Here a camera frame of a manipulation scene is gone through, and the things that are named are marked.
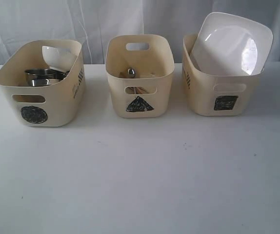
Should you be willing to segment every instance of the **fabric backdrop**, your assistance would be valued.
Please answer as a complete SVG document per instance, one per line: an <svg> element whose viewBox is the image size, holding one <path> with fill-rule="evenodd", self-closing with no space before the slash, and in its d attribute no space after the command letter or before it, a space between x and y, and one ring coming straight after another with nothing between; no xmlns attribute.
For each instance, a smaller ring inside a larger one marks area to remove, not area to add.
<svg viewBox="0 0 280 234"><path fill-rule="evenodd" d="M197 33L213 11L271 28L268 60L280 60L280 0L0 0L0 64L37 39L78 40L85 63L104 63L111 38L143 33L166 37L181 62L183 36Z"/></svg>

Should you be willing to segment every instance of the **cream plastic bin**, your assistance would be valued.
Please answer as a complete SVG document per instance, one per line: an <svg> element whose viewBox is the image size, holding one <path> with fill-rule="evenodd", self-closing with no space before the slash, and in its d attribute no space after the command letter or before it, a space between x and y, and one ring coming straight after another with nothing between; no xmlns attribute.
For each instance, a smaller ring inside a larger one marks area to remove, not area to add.
<svg viewBox="0 0 280 234"><path fill-rule="evenodd" d="M260 74L212 76L201 72L189 55L198 35L183 38L182 78L190 108L202 116L236 116L248 104Z"/></svg>
<svg viewBox="0 0 280 234"><path fill-rule="evenodd" d="M147 43L149 48L127 50L129 43ZM157 117L167 110L175 64L165 38L158 35L116 37L109 43L105 67L113 107L120 117ZM140 78L119 78L120 72L130 67L136 69ZM151 92L128 94L127 87L146 87Z"/></svg>
<svg viewBox="0 0 280 234"><path fill-rule="evenodd" d="M77 59L68 76L59 83L27 87L25 70L48 68L42 46L69 49ZM85 89L81 44L74 40L37 40L21 47L0 69L0 87L22 124L58 127L70 122Z"/></svg>

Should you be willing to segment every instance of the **circle chalkboard label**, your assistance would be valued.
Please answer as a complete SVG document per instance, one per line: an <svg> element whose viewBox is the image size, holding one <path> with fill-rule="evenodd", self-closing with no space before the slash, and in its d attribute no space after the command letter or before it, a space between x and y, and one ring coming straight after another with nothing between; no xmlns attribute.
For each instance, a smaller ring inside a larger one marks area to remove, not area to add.
<svg viewBox="0 0 280 234"><path fill-rule="evenodd" d="M24 106L21 109L21 115L30 123L44 123L48 120L47 113L37 106Z"/></svg>

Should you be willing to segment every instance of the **square chalkboard label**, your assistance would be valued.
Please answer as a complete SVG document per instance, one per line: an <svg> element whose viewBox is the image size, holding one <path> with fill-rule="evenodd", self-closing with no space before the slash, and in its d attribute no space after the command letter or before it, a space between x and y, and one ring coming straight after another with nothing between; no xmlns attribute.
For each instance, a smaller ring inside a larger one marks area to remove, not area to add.
<svg viewBox="0 0 280 234"><path fill-rule="evenodd" d="M215 111L232 110L239 96L219 96L215 101Z"/></svg>

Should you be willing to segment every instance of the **white table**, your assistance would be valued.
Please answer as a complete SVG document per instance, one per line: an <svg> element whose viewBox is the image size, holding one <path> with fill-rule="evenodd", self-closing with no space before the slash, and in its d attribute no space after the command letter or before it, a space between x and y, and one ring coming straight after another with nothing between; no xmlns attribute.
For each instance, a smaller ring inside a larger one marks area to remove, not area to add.
<svg viewBox="0 0 280 234"><path fill-rule="evenodd" d="M238 117L123 119L86 65L76 119L20 125L0 91L0 234L280 234L280 62Z"/></svg>

